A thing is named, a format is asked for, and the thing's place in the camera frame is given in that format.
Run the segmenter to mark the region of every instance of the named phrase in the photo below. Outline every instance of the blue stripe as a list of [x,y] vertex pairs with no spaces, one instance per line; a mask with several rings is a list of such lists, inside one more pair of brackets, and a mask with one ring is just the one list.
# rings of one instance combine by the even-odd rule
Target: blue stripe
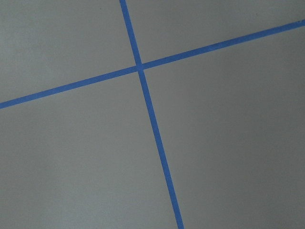
[[72,89],[75,89],[75,88],[78,88],[78,87],[83,87],[83,86],[86,86],[86,85],[89,85],[89,84],[92,84],[92,83],[97,83],[97,82],[101,82],[101,81],[104,81],[104,80],[109,80],[109,79],[112,79],[112,78],[115,78],[115,77],[119,77],[119,76],[122,76],[122,75],[129,74],[129,73],[135,73],[136,71],[137,71],[136,66],[133,66],[133,67],[121,69],[121,70],[118,70],[118,71],[115,71],[115,72],[95,76],[95,77],[92,77],[92,78],[89,78],[89,79],[85,79],[85,80],[77,81],[77,82],[74,82],[74,83],[66,84],[66,85],[63,85],[63,86],[60,86],[60,87],[55,87],[55,88],[52,88],[52,89],[49,89],[49,90],[46,90],[46,91],[43,91],[43,92],[29,94],[29,95],[24,96],[24,97],[20,97],[20,98],[17,98],[17,99],[12,99],[12,100],[0,103],[0,109],[5,108],[5,107],[9,107],[9,106],[14,106],[14,105],[21,104],[21,103],[25,103],[25,102],[28,102],[28,101],[31,101],[31,100],[43,98],[43,97],[46,97],[46,96],[49,96],[49,95],[52,95],[52,94],[65,92],[65,91],[72,90]]
[[284,31],[288,31],[288,30],[293,30],[299,27],[305,26],[305,20],[302,21],[297,21],[297,22],[293,22],[290,24],[286,24],[286,25],[282,25],[279,27],[275,27],[275,28],[271,28],[268,30],[264,30],[264,31],[260,31],[260,32],[255,32],[255,33],[251,33],[242,37],[237,37],[234,39],[230,39],[227,41],[223,41],[223,42],[219,42],[216,44],[211,44],[208,46],[204,46],[202,48],[198,48],[198,49],[194,49],[194,50],[190,50],[187,52],[182,52],[176,55],[172,55],[172,56],[168,56],[168,57],[164,57],[155,61],[150,61],[147,63],[143,64],[143,69],[148,69],[148,68],[153,68],[162,64],[166,64],[166,63],[170,63],[170,62],[174,62],[174,61],[178,61],[181,59],[185,59],[188,57],[192,57],[192,56],[196,56],[199,54],[203,54],[206,52],[212,52],[215,51],[217,49],[222,49],[222,48],[226,48],[232,45],[236,45],[236,44],[240,44],[243,42],[248,42],[248,41],[252,41],[255,39],[259,39],[262,37],[266,37],[266,36],[270,36],[276,33],[280,33],[280,32],[284,32]]
[[157,145],[157,149],[158,149],[158,152],[159,152],[159,157],[160,157],[160,160],[161,160],[161,165],[162,165],[162,168],[163,168],[163,173],[164,173],[164,176],[165,176],[166,185],[167,185],[169,195],[170,195],[170,199],[171,199],[171,202],[172,202],[173,211],[174,211],[174,214],[175,214],[177,226],[178,226],[178,229],[184,229],[184,225],[183,225],[181,213],[180,213],[180,210],[179,210],[179,205],[178,205],[175,189],[174,189],[174,186],[173,186],[171,173],[170,173],[170,170],[169,170],[169,167],[168,167],[168,164],[167,164],[167,159],[166,159],[164,147],[163,147],[163,144],[162,144],[160,131],[159,131],[156,115],[154,113],[153,103],[152,103],[152,99],[151,99],[151,96],[150,96],[150,93],[149,93],[147,81],[146,81],[146,78],[145,78],[144,69],[143,69],[143,65],[142,65],[142,62],[141,62],[141,57],[140,57],[138,45],[137,45],[137,42],[136,42],[136,38],[135,38],[135,35],[134,35],[134,32],[133,32],[132,23],[131,23],[131,19],[130,19],[130,16],[129,16],[127,4],[126,4],[125,0],[120,0],[120,4],[121,4],[121,8],[122,8],[122,12],[123,12],[123,16],[124,16],[129,40],[130,40],[130,43],[131,43],[131,46],[132,46],[134,61],[136,62],[136,66],[137,66],[137,69],[138,69],[138,74],[139,74],[139,78],[140,78],[140,82],[141,82],[141,87],[142,87],[142,91],[143,91],[143,95],[144,95],[149,119],[150,119],[151,125],[152,125],[153,135],[154,135],[156,145]]

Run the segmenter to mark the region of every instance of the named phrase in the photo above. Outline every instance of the blue tape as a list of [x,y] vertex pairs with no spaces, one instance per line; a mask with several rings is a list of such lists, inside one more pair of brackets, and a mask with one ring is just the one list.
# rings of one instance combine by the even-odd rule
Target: blue tape
[[70,84],[66,84],[63,86],[59,86],[59,87],[55,87],[43,92],[38,92],[38,93],[34,93],[34,94],[29,94],[27,96],[24,97],[20,97],[17,99],[12,99],[3,103],[0,103],[0,109],[5,108],[5,107],[9,107],[9,106],[14,106],[17,104],[21,104],[21,103],[25,103],[31,100],[35,100],[35,99],[39,99],[39,98],[43,98],[52,94],[57,94],[60,92],[65,92],[68,90],[72,90],[78,87],[83,87],[92,83],[97,83],[97,82],[101,82],[104,80],[109,80],[112,78],[116,78],[122,75],[126,75],[126,74],[130,74],[130,73],[135,73],[137,71],[136,66],[133,67],[129,67],[129,68],[125,68],[125,69],[121,69],[115,72],[111,72],[111,73],[106,73],[103,75],[99,75],[99,76],[95,76],[89,79],[85,79],[85,80],[81,80],[81,81],[77,81],[74,83],[70,83]]
[[288,30],[293,30],[299,27],[305,26],[305,20],[302,21],[297,21],[297,22],[293,22],[290,24],[286,24],[286,25],[282,25],[282,26],[278,26],[278,27],[274,27],[268,30],[264,30],[264,31],[260,31],[260,32],[255,32],[255,33],[251,33],[242,37],[237,37],[234,39],[230,39],[227,41],[223,41],[223,42],[219,42],[216,44],[211,44],[208,46],[204,46],[198,49],[194,49],[194,50],[190,50],[187,52],[182,52],[179,54],[175,54],[172,56],[168,56],[168,57],[164,57],[155,61],[150,61],[147,63],[143,64],[143,68],[144,69],[148,69],[148,68],[153,68],[162,64],[166,64],[166,63],[170,63],[170,62],[174,62],[174,61],[178,61],[181,59],[185,59],[188,57],[192,57],[192,56],[196,56],[199,54],[203,54],[206,52],[212,52],[215,51],[217,49],[223,49],[232,45],[236,45],[236,44],[240,44],[243,42],[248,42],[248,41],[252,41],[258,38],[262,38],[262,37],[266,37],[266,36],[270,36],[276,33],[280,33],[280,32],[284,32],[284,31],[288,31]]
[[125,25],[126,25],[126,29],[127,29],[127,32],[128,32],[130,44],[132,46],[134,61],[136,63],[137,69],[138,69],[138,74],[139,74],[139,78],[140,78],[140,82],[141,82],[141,87],[142,87],[142,91],[143,91],[143,95],[144,95],[149,119],[150,119],[151,125],[152,125],[153,135],[154,135],[156,145],[157,145],[157,148],[158,148],[159,157],[160,157],[160,160],[161,160],[161,165],[162,165],[162,168],[163,168],[163,173],[164,173],[164,176],[165,176],[166,185],[167,185],[169,195],[170,195],[170,199],[171,199],[171,202],[172,202],[173,211],[174,211],[175,218],[176,218],[176,223],[177,223],[178,229],[184,229],[182,216],[181,216],[181,213],[180,213],[180,210],[179,210],[177,196],[176,196],[176,193],[175,193],[171,173],[170,173],[170,170],[169,170],[169,167],[168,167],[164,147],[163,147],[163,144],[162,144],[162,139],[161,139],[159,127],[158,127],[156,115],[154,113],[153,103],[152,103],[152,99],[151,99],[151,96],[150,96],[150,93],[149,93],[149,88],[148,88],[148,85],[147,85],[147,81],[146,81],[146,78],[145,78],[144,69],[143,69],[143,65],[142,65],[142,62],[141,62],[141,57],[140,57],[138,45],[137,45],[137,42],[136,42],[136,38],[135,38],[135,35],[134,35],[134,32],[133,32],[132,22],[131,22],[131,19],[130,19],[130,16],[129,16],[127,4],[126,4],[125,0],[120,0],[120,4],[121,4],[121,8],[122,8],[122,12],[123,12],[123,16],[124,16]]

